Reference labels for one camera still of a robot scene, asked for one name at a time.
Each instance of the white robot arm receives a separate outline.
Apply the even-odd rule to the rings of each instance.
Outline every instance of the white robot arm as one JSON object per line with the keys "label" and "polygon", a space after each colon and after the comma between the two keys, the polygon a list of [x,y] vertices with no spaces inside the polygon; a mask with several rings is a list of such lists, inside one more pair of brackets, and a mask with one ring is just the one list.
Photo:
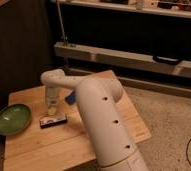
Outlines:
{"label": "white robot arm", "polygon": [[101,171],[148,171],[117,110],[115,102],[123,94],[117,79],[71,77],[62,70],[53,70],[43,73],[41,80],[46,87],[47,105],[58,97],[55,94],[59,87],[75,89],[78,110]]}

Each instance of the floor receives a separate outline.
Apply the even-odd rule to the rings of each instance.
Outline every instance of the floor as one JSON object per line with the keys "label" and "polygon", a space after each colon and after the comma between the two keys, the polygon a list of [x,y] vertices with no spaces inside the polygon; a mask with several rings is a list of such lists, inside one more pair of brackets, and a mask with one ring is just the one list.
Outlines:
{"label": "floor", "polygon": [[[191,99],[125,87],[126,92],[151,131],[152,137],[138,144],[151,171],[191,171],[186,147],[191,138]],[[188,150],[191,160],[191,143]],[[0,144],[0,171],[4,147]],[[70,169],[97,170],[96,161]]]}

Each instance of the green bowl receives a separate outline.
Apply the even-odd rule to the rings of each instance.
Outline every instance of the green bowl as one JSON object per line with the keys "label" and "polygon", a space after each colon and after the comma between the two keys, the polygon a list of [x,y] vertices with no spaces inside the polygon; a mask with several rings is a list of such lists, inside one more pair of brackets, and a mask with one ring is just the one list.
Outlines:
{"label": "green bowl", "polygon": [[0,111],[0,135],[14,135],[30,123],[31,111],[24,104],[14,104]]}

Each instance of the wall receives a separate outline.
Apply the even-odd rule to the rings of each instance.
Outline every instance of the wall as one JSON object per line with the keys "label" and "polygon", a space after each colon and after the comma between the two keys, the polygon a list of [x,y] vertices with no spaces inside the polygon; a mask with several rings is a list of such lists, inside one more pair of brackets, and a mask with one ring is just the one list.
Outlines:
{"label": "wall", "polygon": [[52,67],[44,1],[11,0],[1,6],[0,110],[7,105],[10,92],[40,85],[40,74]]}

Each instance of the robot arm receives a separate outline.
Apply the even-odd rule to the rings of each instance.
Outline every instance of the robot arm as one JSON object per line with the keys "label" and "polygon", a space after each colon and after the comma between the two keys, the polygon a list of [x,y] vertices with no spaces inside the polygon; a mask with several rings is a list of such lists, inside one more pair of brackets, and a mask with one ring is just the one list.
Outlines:
{"label": "robot arm", "polygon": [[76,90],[78,110],[101,170],[147,171],[115,104],[123,94],[121,83],[117,79],[70,77],[62,73],[48,71],[42,74],[41,80],[50,94],[55,94],[59,87]]}

